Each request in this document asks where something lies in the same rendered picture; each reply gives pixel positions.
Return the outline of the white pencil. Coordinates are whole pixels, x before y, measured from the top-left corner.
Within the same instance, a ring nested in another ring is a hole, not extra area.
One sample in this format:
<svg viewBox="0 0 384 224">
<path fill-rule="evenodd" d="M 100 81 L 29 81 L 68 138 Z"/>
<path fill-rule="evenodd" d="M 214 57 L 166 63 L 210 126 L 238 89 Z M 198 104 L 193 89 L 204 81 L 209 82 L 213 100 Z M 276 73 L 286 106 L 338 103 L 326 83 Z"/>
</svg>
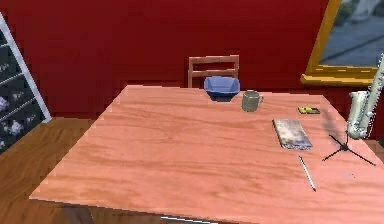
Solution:
<svg viewBox="0 0 384 224">
<path fill-rule="evenodd" d="M 305 164 L 305 161 L 304 161 L 303 157 L 302 157 L 302 156 L 299 156 L 299 160 L 300 160 L 300 163 L 301 163 L 301 165 L 302 165 L 302 167 L 303 167 L 304 173 L 305 173 L 305 175 L 306 175 L 306 177 L 307 177 L 307 179 L 308 179 L 308 181 L 309 181 L 309 184 L 310 184 L 312 190 L 313 190 L 314 192 L 317 192 L 316 186 L 315 186 L 315 184 L 314 184 L 314 182 L 313 182 L 313 180 L 312 180 L 312 177 L 311 177 L 311 175 L 310 175 L 310 173 L 309 173 L 309 170 L 308 170 L 308 168 L 307 168 L 307 166 L 306 166 L 306 164 Z"/>
</svg>

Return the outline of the yellow framed window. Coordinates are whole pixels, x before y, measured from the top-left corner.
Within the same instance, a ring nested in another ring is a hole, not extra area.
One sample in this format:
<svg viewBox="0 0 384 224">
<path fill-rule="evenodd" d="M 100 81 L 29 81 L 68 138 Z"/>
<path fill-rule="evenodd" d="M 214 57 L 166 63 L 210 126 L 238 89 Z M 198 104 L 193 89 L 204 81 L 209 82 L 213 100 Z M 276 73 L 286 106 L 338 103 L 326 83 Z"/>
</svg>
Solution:
<svg viewBox="0 0 384 224">
<path fill-rule="evenodd" d="M 328 0 L 301 82 L 368 86 L 384 52 L 384 0 Z"/>
</svg>

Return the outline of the white framed dark shelf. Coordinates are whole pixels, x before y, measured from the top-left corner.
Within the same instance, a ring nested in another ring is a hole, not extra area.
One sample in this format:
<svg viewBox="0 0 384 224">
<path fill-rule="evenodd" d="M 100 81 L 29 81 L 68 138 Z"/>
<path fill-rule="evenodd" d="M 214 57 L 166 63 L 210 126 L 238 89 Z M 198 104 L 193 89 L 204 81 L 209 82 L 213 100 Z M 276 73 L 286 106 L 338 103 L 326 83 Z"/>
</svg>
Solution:
<svg viewBox="0 0 384 224">
<path fill-rule="evenodd" d="M 0 154 L 52 119 L 0 12 Z"/>
</svg>

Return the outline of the grey-green mug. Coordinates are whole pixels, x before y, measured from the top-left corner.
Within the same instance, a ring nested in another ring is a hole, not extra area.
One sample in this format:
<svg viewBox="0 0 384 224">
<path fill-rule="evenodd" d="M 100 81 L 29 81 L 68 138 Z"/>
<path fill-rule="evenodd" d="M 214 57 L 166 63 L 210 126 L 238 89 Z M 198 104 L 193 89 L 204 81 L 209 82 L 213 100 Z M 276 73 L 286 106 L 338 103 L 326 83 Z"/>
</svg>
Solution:
<svg viewBox="0 0 384 224">
<path fill-rule="evenodd" d="M 263 95 L 255 90 L 247 90 L 243 93 L 241 108 L 246 112 L 255 112 L 263 102 Z"/>
</svg>

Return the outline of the pink wooden table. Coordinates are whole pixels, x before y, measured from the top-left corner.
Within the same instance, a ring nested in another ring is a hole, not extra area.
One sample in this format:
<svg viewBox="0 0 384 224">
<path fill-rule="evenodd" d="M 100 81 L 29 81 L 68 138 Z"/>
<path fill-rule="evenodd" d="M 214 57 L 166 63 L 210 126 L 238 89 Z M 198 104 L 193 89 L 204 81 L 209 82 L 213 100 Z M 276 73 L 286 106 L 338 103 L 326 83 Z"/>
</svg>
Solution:
<svg viewBox="0 0 384 224">
<path fill-rule="evenodd" d="M 273 119 L 298 120 L 312 148 L 282 148 Z M 200 89 L 129 86 L 32 196 L 236 224 L 384 224 L 384 163 L 370 148 L 350 145 L 374 165 L 347 151 L 323 161 L 344 129 L 321 95 L 269 93 L 247 113 Z"/>
</svg>

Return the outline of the grey worn book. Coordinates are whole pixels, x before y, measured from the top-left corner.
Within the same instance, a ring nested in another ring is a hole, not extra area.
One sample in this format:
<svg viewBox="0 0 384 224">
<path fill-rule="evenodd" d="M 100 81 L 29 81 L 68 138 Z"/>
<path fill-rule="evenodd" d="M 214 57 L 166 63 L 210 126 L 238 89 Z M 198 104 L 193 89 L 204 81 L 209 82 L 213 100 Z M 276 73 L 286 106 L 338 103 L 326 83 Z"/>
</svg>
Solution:
<svg viewBox="0 0 384 224">
<path fill-rule="evenodd" d="M 274 129 L 282 148 L 310 150 L 312 144 L 298 120 L 273 119 Z"/>
</svg>

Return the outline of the blue square bowl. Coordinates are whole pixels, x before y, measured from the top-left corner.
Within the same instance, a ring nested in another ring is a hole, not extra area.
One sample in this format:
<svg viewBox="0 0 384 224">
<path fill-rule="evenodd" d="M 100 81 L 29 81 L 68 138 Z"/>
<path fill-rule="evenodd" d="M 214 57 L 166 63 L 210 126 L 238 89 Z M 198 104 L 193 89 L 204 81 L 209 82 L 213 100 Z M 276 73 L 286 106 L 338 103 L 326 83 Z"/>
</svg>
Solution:
<svg viewBox="0 0 384 224">
<path fill-rule="evenodd" d="M 240 92 L 237 78 L 211 76 L 204 80 L 204 90 L 212 101 L 230 102 Z"/>
</svg>

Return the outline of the pale saxophone on black stand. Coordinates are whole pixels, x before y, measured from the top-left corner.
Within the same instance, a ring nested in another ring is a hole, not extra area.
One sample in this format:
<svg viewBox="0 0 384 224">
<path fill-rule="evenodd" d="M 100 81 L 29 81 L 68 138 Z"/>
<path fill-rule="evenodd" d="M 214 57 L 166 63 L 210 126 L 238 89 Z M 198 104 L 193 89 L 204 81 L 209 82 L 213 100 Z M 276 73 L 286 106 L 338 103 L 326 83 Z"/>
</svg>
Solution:
<svg viewBox="0 0 384 224">
<path fill-rule="evenodd" d="M 349 94 L 351 98 L 350 112 L 347 119 L 346 142 L 341 143 L 333 135 L 330 137 L 337 142 L 340 147 L 335 152 L 329 154 L 323 161 L 328 160 L 341 151 L 351 152 L 363 161 L 374 165 L 373 162 L 354 152 L 348 146 L 349 139 L 366 139 L 370 136 L 374 119 L 376 117 L 375 109 L 378 105 L 382 89 L 384 88 L 384 53 L 378 61 L 377 71 L 374 75 L 372 84 L 366 91 L 356 91 Z"/>
</svg>

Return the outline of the wooden slatted chair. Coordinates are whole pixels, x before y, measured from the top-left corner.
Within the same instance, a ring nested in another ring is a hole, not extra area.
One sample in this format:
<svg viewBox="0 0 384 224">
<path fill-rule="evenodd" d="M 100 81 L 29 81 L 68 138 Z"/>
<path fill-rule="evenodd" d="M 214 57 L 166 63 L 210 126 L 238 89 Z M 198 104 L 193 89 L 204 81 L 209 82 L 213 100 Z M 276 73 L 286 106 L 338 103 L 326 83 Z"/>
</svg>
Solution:
<svg viewBox="0 0 384 224">
<path fill-rule="evenodd" d="M 188 58 L 188 74 L 187 74 L 187 87 L 193 87 L 193 79 L 195 77 L 208 77 L 212 75 L 224 75 L 237 78 L 239 76 L 239 59 L 238 55 L 228 56 L 204 56 L 204 57 L 189 57 Z M 194 70 L 194 66 L 198 64 L 212 64 L 212 63 L 232 63 L 233 67 L 230 69 L 208 69 L 203 71 Z"/>
</svg>

